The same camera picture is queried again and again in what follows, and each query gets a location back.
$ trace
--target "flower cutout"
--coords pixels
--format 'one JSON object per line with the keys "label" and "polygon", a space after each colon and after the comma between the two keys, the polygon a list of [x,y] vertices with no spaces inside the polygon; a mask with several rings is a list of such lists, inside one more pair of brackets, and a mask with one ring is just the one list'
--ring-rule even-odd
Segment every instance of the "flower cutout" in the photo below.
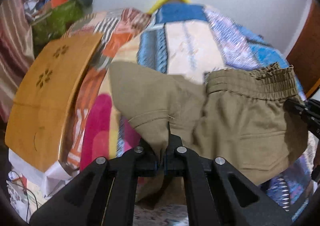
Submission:
{"label": "flower cutout", "polygon": [[36,83],[36,87],[40,87],[42,88],[43,85],[44,85],[44,82],[47,83],[50,78],[51,78],[51,74],[52,74],[52,71],[50,71],[49,69],[46,69],[44,71],[44,73],[42,73],[40,76],[39,76],[39,80],[38,82]]}
{"label": "flower cutout", "polygon": [[53,57],[58,58],[60,54],[64,55],[67,50],[69,49],[69,46],[63,45],[62,47],[59,47],[56,52],[53,54]]}

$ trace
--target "wooden board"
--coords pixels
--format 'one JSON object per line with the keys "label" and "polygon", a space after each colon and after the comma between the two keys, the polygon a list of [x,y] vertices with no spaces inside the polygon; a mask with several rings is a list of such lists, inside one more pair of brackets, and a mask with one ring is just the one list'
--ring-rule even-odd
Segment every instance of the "wooden board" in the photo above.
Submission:
{"label": "wooden board", "polygon": [[66,158],[71,107],[101,37],[76,35],[48,43],[20,84],[5,143],[42,172]]}

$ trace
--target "blue patterned fabric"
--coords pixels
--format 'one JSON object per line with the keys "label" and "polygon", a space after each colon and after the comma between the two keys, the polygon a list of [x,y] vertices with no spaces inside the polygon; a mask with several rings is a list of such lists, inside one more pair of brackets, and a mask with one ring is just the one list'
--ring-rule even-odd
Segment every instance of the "blue patterned fabric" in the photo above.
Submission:
{"label": "blue patterned fabric", "polygon": [[[281,68],[287,68],[289,66],[287,60],[284,59],[283,56],[281,56],[281,52],[279,52],[277,49],[258,43],[249,43],[249,46],[253,55],[262,66],[268,66],[274,62],[279,62]],[[304,93],[301,83],[297,78],[295,80],[298,91],[302,96]]]}
{"label": "blue patterned fabric", "polygon": [[270,180],[267,195],[286,211],[290,211],[290,206],[298,200],[310,182],[306,159],[301,156],[292,166]]}
{"label": "blue patterned fabric", "polygon": [[121,157],[123,153],[124,153],[124,117],[121,116],[119,120],[119,132],[118,132],[116,157]]}
{"label": "blue patterned fabric", "polygon": [[140,36],[137,62],[139,65],[167,73],[168,52],[164,28],[147,31]]}
{"label": "blue patterned fabric", "polygon": [[156,30],[156,71],[167,73],[168,52],[164,28]]}
{"label": "blue patterned fabric", "polygon": [[268,45],[259,35],[253,33],[246,27],[242,26],[241,24],[235,23],[235,27],[244,35],[248,40],[264,43]]}
{"label": "blue patterned fabric", "polygon": [[164,4],[156,13],[156,24],[187,20],[207,21],[203,6],[186,3]]}
{"label": "blue patterned fabric", "polygon": [[246,71],[260,67],[246,37],[236,28],[234,21],[212,10],[206,9],[204,12],[226,65]]}

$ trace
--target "bedsheet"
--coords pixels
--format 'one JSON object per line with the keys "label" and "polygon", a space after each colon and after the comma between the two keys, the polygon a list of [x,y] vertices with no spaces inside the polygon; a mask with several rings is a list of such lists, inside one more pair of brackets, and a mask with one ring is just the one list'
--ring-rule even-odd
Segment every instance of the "bedsheet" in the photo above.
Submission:
{"label": "bedsheet", "polygon": [[[130,61],[162,73],[181,74],[198,84],[205,81],[208,72],[223,68],[251,70],[274,62],[282,68],[289,66],[281,52],[259,35],[208,6],[166,4],[151,16],[132,8],[92,14],[76,22],[65,36],[97,31],[104,36],[74,110],[74,143],[68,156],[74,169],[84,169],[101,155],[119,157],[140,139],[112,103],[111,61]],[[260,186],[293,220],[313,194],[310,174],[315,149],[309,133],[308,148],[294,165]],[[139,179],[137,191],[145,180]],[[188,224],[186,207],[177,205],[154,211],[137,206],[134,225],[145,225],[146,219],[148,225]]]}
{"label": "bedsheet", "polygon": [[[260,36],[214,9],[202,6],[202,10],[199,10],[199,5],[190,4],[162,6],[152,15],[147,28],[119,49],[113,61],[131,61],[162,73],[181,74],[194,83],[203,83],[207,72],[222,68],[251,70],[273,62],[279,62],[282,68],[289,66],[282,54]],[[300,97],[305,100],[301,85],[296,81]],[[108,134],[108,152],[111,153],[111,147],[114,152],[107,155],[107,158],[121,156],[139,141],[139,135],[112,104],[107,72],[98,97],[88,114],[88,122],[96,125],[94,128],[86,126],[81,170],[101,151],[92,145],[101,145],[106,140],[103,136],[104,129],[111,129],[103,128],[105,124],[101,127],[97,125],[100,119],[99,112],[103,107],[108,109],[103,113],[107,113],[107,123],[110,127],[113,126],[114,130]],[[313,135],[310,133],[308,149],[294,165],[261,186],[293,219],[299,215],[313,193],[310,173],[315,147]],[[135,214],[138,213],[145,214],[141,208],[136,209]],[[137,224],[140,217],[135,216]]]}

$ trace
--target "elastic waistband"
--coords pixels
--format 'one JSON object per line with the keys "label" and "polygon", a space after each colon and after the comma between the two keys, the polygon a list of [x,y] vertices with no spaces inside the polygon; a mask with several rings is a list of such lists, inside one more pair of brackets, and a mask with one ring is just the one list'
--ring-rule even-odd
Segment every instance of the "elastic waistband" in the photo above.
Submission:
{"label": "elastic waistband", "polygon": [[207,92],[217,91],[231,91],[262,100],[279,100],[298,94],[293,66],[281,69],[278,63],[252,71],[213,71],[208,77]]}

